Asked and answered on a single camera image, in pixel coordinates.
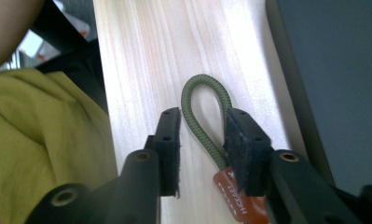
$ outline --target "yellow fabric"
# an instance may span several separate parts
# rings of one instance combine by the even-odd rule
[[[23,223],[59,185],[116,176],[107,115],[64,73],[0,73],[0,221]]]

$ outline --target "orange label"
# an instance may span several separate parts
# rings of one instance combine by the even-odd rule
[[[246,197],[238,193],[235,175],[231,167],[214,175],[213,181],[227,203],[235,220],[249,224],[269,223],[264,197]]]

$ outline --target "wooden board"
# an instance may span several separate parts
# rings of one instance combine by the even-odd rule
[[[304,153],[264,1],[96,0],[94,6],[119,171],[201,73],[223,83],[234,107],[250,113],[275,148]],[[212,91],[197,88],[193,108],[222,145]],[[162,223],[236,223],[212,181],[217,167],[184,122],[181,145],[181,198],[162,199]]]

